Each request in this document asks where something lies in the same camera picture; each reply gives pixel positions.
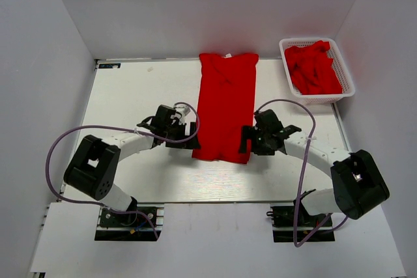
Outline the red t shirt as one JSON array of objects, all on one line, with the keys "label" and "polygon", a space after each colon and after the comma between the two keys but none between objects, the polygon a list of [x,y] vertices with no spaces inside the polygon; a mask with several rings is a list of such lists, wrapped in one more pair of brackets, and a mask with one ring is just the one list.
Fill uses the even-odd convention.
[{"label": "red t shirt", "polygon": [[242,128],[253,125],[256,53],[222,57],[202,53],[197,113],[200,149],[192,157],[204,161],[246,164],[250,152],[240,153]]}]

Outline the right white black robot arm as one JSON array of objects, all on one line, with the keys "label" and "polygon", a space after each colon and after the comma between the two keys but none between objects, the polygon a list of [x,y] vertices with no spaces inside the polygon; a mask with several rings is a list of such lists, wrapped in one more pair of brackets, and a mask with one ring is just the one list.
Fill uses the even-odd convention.
[{"label": "right white black robot arm", "polygon": [[254,126],[242,127],[241,153],[273,156],[281,152],[332,180],[331,188],[311,189],[296,196],[294,216],[300,224],[309,225],[318,215],[333,213],[357,220],[389,199],[388,186],[369,152],[349,152],[320,143],[297,126],[283,126],[271,109],[257,111],[254,117]]}]

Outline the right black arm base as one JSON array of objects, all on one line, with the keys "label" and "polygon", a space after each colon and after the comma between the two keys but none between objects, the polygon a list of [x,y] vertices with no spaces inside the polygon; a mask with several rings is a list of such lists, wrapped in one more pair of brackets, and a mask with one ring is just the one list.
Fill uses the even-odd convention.
[{"label": "right black arm base", "polygon": [[[273,205],[266,213],[272,222],[272,235],[274,243],[293,243],[293,221],[295,206]],[[300,207],[297,224],[297,242],[302,241],[319,223],[325,219],[325,214],[308,215],[305,209]],[[333,228],[332,219],[313,234],[307,242],[334,242],[335,236],[330,230]]]}]

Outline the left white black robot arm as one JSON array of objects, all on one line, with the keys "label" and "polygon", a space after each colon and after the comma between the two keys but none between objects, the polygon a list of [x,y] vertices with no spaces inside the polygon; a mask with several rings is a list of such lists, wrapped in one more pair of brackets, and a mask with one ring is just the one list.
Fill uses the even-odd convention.
[{"label": "left white black robot arm", "polygon": [[185,102],[172,107],[160,105],[153,116],[133,129],[120,128],[119,134],[103,139],[85,136],[70,160],[64,182],[115,211],[123,225],[131,225],[137,219],[137,201],[114,183],[119,162],[162,144],[168,148],[200,148],[199,117],[190,123],[190,133],[186,134],[186,117],[191,112],[197,113]]}]

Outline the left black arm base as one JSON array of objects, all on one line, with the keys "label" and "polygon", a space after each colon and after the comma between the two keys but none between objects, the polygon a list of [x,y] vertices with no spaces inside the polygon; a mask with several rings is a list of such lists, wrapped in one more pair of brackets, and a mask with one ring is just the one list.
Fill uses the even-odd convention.
[{"label": "left black arm base", "polygon": [[164,224],[163,204],[139,204],[141,214],[114,214],[108,208],[99,211],[94,240],[97,242],[156,242]]}]

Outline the red shirts pile in basket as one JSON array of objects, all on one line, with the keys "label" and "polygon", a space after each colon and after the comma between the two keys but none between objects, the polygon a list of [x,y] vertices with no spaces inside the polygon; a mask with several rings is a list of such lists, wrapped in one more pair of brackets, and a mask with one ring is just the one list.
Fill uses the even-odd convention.
[{"label": "red shirts pile in basket", "polygon": [[292,83],[303,95],[341,94],[342,86],[328,57],[330,43],[319,40],[303,48],[291,46],[284,52]]}]

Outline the blue label sticker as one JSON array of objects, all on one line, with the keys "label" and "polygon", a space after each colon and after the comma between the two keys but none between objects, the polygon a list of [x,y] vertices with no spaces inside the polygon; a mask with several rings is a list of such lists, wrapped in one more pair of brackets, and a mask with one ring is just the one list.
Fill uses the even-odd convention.
[{"label": "blue label sticker", "polygon": [[99,69],[112,69],[112,68],[120,68],[121,63],[100,63],[98,65]]}]

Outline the white plastic basket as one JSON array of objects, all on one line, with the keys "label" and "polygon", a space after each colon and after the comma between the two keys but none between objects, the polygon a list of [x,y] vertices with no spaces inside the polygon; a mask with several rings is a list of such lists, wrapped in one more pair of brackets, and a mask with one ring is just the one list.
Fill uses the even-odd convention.
[{"label": "white plastic basket", "polygon": [[[297,46],[300,48],[310,46],[319,40],[330,43],[330,49],[327,51],[327,55],[328,57],[334,59],[332,68],[335,71],[336,76],[342,86],[343,92],[341,94],[303,95],[291,81],[289,69],[287,67],[287,62],[284,55],[285,50],[291,46]],[[352,82],[351,75],[334,40],[330,38],[321,37],[284,38],[280,40],[279,45],[283,60],[283,66],[285,69],[285,75],[287,76],[291,93],[295,98],[297,98],[297,100],[301,101],[304,104],[327,104],[337,102],[342,98],[350,97],[355,93],[355,88]]]}]

